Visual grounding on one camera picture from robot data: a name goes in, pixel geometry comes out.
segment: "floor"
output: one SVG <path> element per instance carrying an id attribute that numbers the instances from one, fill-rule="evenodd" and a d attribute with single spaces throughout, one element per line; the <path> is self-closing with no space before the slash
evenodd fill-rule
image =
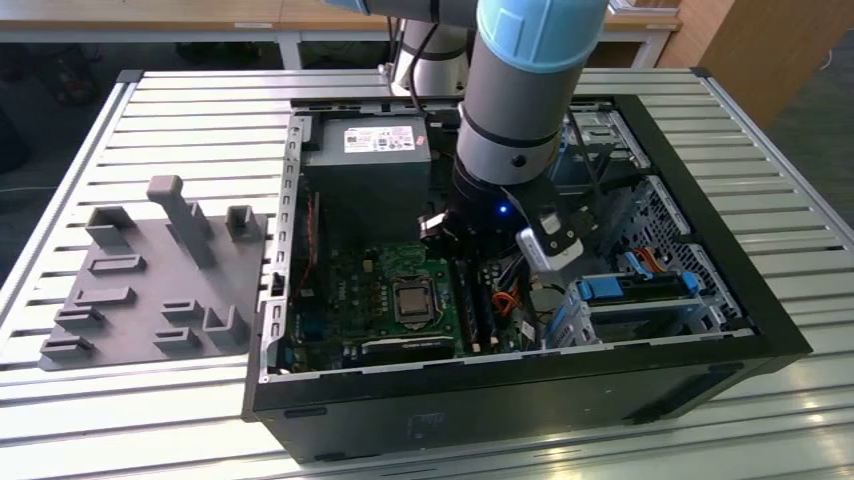
<path id="1" fill-rule="evenodd" d="M 21 168 L 0 174 L 0 283 L 50 200 L 49 187 L 61 181 L 118 72 L 280 68 L 274 46 L 262 48 L 260 58 L 240 66 L 218 60 L 190 64 L 168 44 L 101 45 L 97 49 L 89 46 L 86 54 L 100 58 L 92 64 L 92 73 L 104 92 L 101 100 L 85 107 L 58 106 L 33 77 L 13 84 L 0 82 L 0 108 L 33 149 L 32 160 Z M 315 63 L 327 66 L 321 54 L 317 58 Z M 854 224 L 852 90 L 854 32 L 848 32 L 834 50 L 831 64 L 815 73 L 767 132 L 848 224 Z M 20 187 L 48 188 L 4 192 Z"/>

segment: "red cable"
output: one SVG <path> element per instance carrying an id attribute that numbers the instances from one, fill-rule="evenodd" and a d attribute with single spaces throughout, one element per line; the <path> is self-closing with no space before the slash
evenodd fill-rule
<path id="1" fill-rule="evenodd" d="M 310 195 L 308 196 L 308 219 L 306 219 L 306 226 L 308 226 L 308 266 L 305 267 L 305 273 L 302 273 L 302 279 L 298 281 L 298 289 L 296 290 L 296 295 L 298 297 L 298 295 L 302 292 L 302 287 L 305 286 L 305 282 L 308 281 L 308 274 L 310 273 L 310 264 L 315 258 L 315 239 L 313 239 L 313 235 L 312 235 L 312 218 L 313 218 L 313 207 L 312 207 L 312 203 L 310 203 Z"/>

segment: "black cable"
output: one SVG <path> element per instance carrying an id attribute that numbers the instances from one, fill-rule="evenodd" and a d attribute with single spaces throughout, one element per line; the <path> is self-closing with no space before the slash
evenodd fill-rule
<path id="1" fill-rule="evenodd" d="M 391 28 L 391 17 L 385 17 L 385 29 L 388 30 L 388 60 L 387 63 L 391 63 L 392 56 L 395 54 L 395 32 L 393 28 Z"/>
<path id="2" fill-rule="evenodd" d="M 395 63 L 397 58 L 397 36 L 400 35 L 400 22 L 395 20 L 395 26 L 391 27 L 391 17 L 385 17 L 385 28 L 388 29 L 388 63 Z"/>
<path id="3" fill-rule="evenodd" d="M 432 36 L 436 33 L 436 30 L 439 29 L 439 24 L 435 23 L 432 25 L 432 28 L 429 29 L 429 32 L 427 32 L 427 36 L 424 37 L 424 40 L 421 41 L 420 46 L 417 47 L 417 50 L 415 51 L 415 55 L 412 56 L 412 63 L 409 63 L 409 70 L 408 70 L 408 78 L 409 78 L 409 96 L 412 97 L 412 105 L 415 105 L 415 110 L 417 110 L 417 113 L 424 113 L 424 109 L 421 107 L 421 102 L 417 99 L 417 91 L 415 90 L 415 67 L 417 65 L 417 61 L 421 59 L 421 55 L 424 54 L 424 50 L 427 49 L 427 44 L 429 43 L 429 40 L 432 39 Z"/>
<path id="4" fill-rule="evenodd" d="M 584 139 L 581 138 L 581 129 L 577 127 L 577 122 L 575 121 L 575 114 L 572 113 L 572 108 L 567 109 L 567 115 L 569 117 L 569 126 L 572 127 L 572 133 L 575 134 L 575 141 L 577 142 L 577 149 L 581 154 L 581 161 L 584 162 L 584 166 L 587 167 L 587 173 L 589 173 L 589 182 L 592 183 L 593 192 L 596 192 L 596 197 L 601 197 L 601 188 L 599 187 L 599 176 L 596 175 L 596 169 L 592 165 L 592 161 L 589 160 L 589 152 L 587 151 L 587 144 L 584 143 Z"/>
<path id="5" fill-rule="evenodd" d="M 557 285 L 543 285 L 543 288 L 545 290 L 553 290 L 560 295 L 565 295 L 565 290 L 563 289 L 563 287 L 559 287 Z"/>

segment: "motherboard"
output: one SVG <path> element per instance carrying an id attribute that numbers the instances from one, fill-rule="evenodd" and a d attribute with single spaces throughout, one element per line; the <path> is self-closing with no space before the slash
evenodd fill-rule
<path id="1" fill-rule="evenodd" d="M 309 370 L 464 355 L 449 266 L 420 243 L 332 250 L 327 271 L 324 302 L 297 324 Z"/>

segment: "wooden cabinet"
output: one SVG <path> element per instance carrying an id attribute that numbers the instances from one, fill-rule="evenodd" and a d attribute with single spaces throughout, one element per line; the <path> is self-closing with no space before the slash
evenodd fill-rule
<path id="1" fill-rule="evenodd" d="M 705 67 L 762 127 L 854 26 L 852 0 L 681 0 L 659 67 Z"/>

